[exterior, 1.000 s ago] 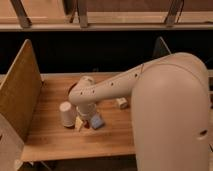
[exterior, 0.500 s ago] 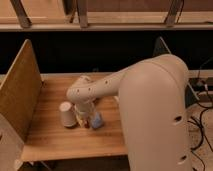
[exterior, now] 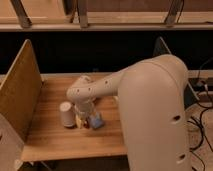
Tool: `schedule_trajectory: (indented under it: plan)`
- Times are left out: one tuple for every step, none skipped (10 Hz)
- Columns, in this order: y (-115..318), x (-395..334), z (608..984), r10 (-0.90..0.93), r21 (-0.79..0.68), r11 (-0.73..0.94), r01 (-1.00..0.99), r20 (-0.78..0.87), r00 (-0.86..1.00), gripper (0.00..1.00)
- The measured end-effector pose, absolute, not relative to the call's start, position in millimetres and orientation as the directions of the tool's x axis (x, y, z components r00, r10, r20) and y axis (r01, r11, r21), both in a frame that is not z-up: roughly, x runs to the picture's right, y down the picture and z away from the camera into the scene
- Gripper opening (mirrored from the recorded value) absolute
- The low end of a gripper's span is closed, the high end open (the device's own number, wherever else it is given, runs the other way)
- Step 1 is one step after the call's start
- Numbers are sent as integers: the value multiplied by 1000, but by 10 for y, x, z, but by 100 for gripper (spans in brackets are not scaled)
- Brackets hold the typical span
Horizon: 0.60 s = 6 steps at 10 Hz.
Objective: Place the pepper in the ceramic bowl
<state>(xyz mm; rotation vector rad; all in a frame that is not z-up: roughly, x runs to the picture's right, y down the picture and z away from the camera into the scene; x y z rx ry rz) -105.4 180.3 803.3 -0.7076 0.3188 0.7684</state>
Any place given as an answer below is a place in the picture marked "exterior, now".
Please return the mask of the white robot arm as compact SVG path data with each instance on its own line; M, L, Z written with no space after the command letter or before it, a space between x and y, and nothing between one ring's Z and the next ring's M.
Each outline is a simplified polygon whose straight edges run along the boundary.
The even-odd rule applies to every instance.
M184 89L188 70L173 55L140 61L98 81L74 85L67 98L116 95L130 171L191 171Z

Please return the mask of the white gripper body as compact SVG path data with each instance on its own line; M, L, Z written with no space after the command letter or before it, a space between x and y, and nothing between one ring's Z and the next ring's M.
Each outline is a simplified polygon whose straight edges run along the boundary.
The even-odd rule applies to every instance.
M75 104L75 111L81 120L86 120L95 111L94 103L92 100L77 102Z

